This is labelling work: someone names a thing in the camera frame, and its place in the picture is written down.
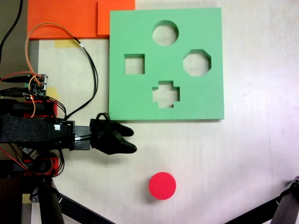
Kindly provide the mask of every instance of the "circular hole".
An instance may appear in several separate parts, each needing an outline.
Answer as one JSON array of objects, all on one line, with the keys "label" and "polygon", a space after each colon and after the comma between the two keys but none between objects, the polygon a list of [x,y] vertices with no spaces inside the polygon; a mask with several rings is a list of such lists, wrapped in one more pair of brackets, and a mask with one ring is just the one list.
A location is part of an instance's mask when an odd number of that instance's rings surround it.
[{"label": "circular hole", "polygon": [[161,46],[170,46],[178,39],[178,27],[171,21],[163,20],[154,27],[153,40]]}]

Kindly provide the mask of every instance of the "black wire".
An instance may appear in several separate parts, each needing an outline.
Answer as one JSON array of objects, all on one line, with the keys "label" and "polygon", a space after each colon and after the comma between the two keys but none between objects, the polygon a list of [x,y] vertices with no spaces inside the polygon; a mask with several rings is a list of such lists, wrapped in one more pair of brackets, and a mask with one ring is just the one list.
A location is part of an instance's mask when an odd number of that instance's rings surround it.
[{"label": "black wire", "polygon": [[29,83],[31,79],[30,75],[27,76],[17,76],[17,77],[12,77],[12,78],[5,78],[2,80],[4,83]]},{"label": "black wire", "polygon": [[58,100],[51,99],[51,98],[49,98],[49,100],[52,103],[54,103],[56,106],[58,106],[64,112],[64,116],[66,116],[66,109],[65,109],[65,106],[62,103],[60,103]]},{"label": "black wire", "polygon": [[107,113],[99,113],[96,120],[99,120],[101,116],[104,116],[106,120],[110,120],[110,116]]},{"label": "black wire", "polygon": [[82,137],[90,137],[91,134],[87,134],[87,135],[77,135],[76,138],[82,138]]},{"label": "black wire", "polygon": [[13,152],[14,152],[14,154],[15,154],[17,160],[20,161],[20,160],[18,159],[18,158],[19,158],[19,155],[18,155],[17,151],[15,150],[14,146],[13,146],[11,143],[9,143],[9,146],[10,146],[11,149],[13,150]]},{"label": "black wire", "polygon": [[[77,41],[79,44],[81,44],[81,42],[74,37],[75,41]],[[84,52],[86,53],[89,63],[92,67],[93,70],[93,83],[94,83],[94,88],[93,88],[93,96],[90,98],[90,100],[88,100],[86,103],[84,103],[82,106],[80,106],[78,109],[74,110],[73,112],[71,112],[69,115],[65,116],[64,120],[67,120],[68,118],[70,118],[74,113],[78,112],[79,110],[83,109],[84,107],[86,107],[95,97],[95,95],[97,94],[98,91],[98,86],[99,86],[99,76],[98,76],[98,72],[97,69],[93,63],[93,59],[90,57],[89,53],[87,52],[87,50],[82,47],[82,49],[84,50]]]},{"label": "black wire", "polygon": [[31,94],[31,95],[33,95],[37,98],[41,98],[40,95],[37,95],[35,92],[29,91],[27,88],[18,88],[18,87],[13,87],[13,88],[5,89],[5,90],[0,90],[0,95],[3,95],[5,93],[9,93],[9,92],[14,92],[14,91],[24,92],[26,94]]},{"label": "black wire", "polygon": [[48,98],[48,99],[50,99],[50,100],[52,100],[52,101],[57,102],[57,103],[60,104],[60,105],[64,108],[64,110],[66,111],[65,106],[64,106],[62,103],[60,103],[58,100],[56,100],[56,99],[54,99],[54,98],[52,98],[52,97],[46,97],[46,98]]},{"label": "black wire", "polygon": [[53,117],[54,117],[55,124],[58,124],[58,121],[57,121],[57,117],[56,117],[54,108],[53,108],[53,106],[52,106],[52,107],[50,106],[50,104],[48,103],[48,99],[43,98],[43,99],[42,99],[42,102],[43,102],[45,111],[48,112],[48,120],[49,120],[49,121],[52,121],[52,116],[53,116]]},{"label": "black wire", "polygon": [[9,29],[9,31],[6,33],[6,35],[4,36],[4,38],[1,41],[1,44],[0,44],[0,63],[1,63],[2,48],[3,48],[4,42],[8,38],[8,36],[10,35],[11,31],[13,31],[14,27],[17,25],[17,23],[19,21],[19,18],[21,16],[22,7],[23,7],[23,0],[20,1],[20,8],[19,8],[19,12],[18,12],[17,18],[15,19],[12,27]]}]

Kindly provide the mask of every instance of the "black cable bundle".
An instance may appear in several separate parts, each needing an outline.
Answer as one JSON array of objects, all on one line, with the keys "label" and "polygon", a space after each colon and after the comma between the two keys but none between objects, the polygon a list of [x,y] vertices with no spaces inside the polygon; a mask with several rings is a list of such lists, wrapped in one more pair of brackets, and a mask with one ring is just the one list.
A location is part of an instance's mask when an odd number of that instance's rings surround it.
[{"label": "black cable bundle", "polygon": [[[17,160],[20,163],[23,164],[23,162],[22,162],[21,158],[19,157],[15,147],[12,144],[9,144],[9,146],[11,147],[11,149],[12,149],[13,153],[15,154]],[[62,153],[61,149],[59,149],[59,154],[60,154],[60,163],[59,163],[58,169],[53,170],[55,173],[53,175],[49,174],[48,176],[51,176],[51,177],[59,176],[63,172],[64,166],[65,166],[65,161],[64,161],[64,156],[63,156],[63,153]],[[48,158],[50,160],[50,154],[48,154],[48,156],[40,156],[39,159],[37,159],[37,161],[34,163],[34,165],[26,171],[27,172],[32,172],[32,174],[34,174],[34,175],[40,175],[35,168],[40,166],[40,164],[43,162],[42,161],[43,158]]]},{"label": "black cable bundle", "polygon": [[98,86],[99,86],[99,76],[98,76],[98,72],[97,69],[93,63],[92,58],[90,57],[89,53],[87,52],[87,50],[85,49],[85,47],[83,47],[83,45],[81,44],[81,42],[74,37],[74,40],[78,42],[78,44],[82,47],[82,49],[84,50],[84,52],[86,53],[88,60],[90,62],[90,65],[92,67],[93,70],[93,83],[94,83],[94,88],[93,88],[93,96],[90,98],[90,100],[88,100],[86,103],[84,103],[82,106],[80,106],[78,109],[74,110],[73,112],[71,112],[69,115],[65,116],[64,120],[67,120],[68,118],[71,117],[71,115],[73,115],[74,113],[78,112],[79,110],[83,109],[84,107],[86,107],[95,97],[95,95],[97,94],[98,91]]},{"label": "black cable bundle", "polygon": [[18,12],[17,18],[15,19],[13,25],[11,26],[11,28],[9,29],[9,31],[6,33],[6,35],[4,36],[4,38],[1,41],[1,44],[0,44],[0,63],[1,63],[2,48],[3,48],[4,42],[8,38],[8,36],[10,35],[11,31],[13,31],[14,27],[17,25],[17,23],[19,21],[19,18],[21,16],[22,7],[23,7],[23,0],[20,1],[20,7],[19,7],[19,12]]}]

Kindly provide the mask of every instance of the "black foam sleeve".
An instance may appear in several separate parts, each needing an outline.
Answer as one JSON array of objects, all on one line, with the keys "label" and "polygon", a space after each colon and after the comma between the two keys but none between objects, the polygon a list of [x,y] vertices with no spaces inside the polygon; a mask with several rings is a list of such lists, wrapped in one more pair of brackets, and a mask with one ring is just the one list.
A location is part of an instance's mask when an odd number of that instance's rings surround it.
[{"label": "black foam sleeve", "polygon": [[0,115],[0,143],[46,142],[47,121]]}]

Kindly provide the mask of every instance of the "octagonal hole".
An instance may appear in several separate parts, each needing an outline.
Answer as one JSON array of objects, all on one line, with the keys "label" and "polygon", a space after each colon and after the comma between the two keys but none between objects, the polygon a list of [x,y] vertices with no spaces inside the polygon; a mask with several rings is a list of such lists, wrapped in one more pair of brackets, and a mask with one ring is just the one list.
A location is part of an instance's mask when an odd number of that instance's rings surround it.
[{"label": "octagonal hole", "polygon": [[193,49],[184,57],[183,68],[190,76],[204,76],[211,69],[211,56],[202,49]]},{"label": "octagonal hole", "polygon": [[178,27],[169,20],[158,22],[154,26],[153,40],[161,46],[170,46],[178,39]]}]

